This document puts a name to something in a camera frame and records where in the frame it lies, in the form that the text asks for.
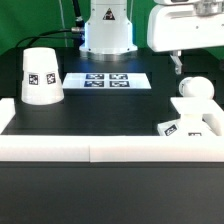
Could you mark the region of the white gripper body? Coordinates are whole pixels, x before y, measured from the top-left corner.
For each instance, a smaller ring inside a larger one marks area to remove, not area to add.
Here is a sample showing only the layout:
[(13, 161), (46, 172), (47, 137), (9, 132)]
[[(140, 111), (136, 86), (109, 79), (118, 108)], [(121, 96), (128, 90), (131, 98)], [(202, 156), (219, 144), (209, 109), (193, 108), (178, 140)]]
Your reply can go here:
[(224, 0), (154, 0), (147, 43), (155, 52), (224, 46)]

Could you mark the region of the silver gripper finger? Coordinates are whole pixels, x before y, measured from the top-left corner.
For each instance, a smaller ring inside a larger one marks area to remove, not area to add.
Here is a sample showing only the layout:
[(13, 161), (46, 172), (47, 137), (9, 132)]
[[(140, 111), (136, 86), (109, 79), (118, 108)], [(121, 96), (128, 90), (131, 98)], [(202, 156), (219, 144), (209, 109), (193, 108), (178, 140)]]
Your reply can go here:
[(170, 53), (170, 57), (172, 59), (172, 61), (174, 62), (175, 64), (175, 73), (177, 75), (181, 75), (182, 74), (182, 62), (180, 60), (180, 57), (181, 57), (181, 52), (176, 50), (176, 51), (172, 51)]

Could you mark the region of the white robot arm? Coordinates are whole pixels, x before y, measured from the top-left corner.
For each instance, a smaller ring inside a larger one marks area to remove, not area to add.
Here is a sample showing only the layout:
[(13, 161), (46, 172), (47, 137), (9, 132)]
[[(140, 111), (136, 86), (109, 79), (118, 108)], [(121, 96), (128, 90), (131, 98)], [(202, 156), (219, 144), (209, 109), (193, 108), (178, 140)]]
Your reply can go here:
[[(147, 44), (155, 52), (168, 52), (177, 74), (182, 73), (183, 50), (224, 46), (224, 0), (153, 1)], [(113, 61), (137, 51), (126, 9), (127, 0), (91, 0), (79, 47), (83, 57)]]

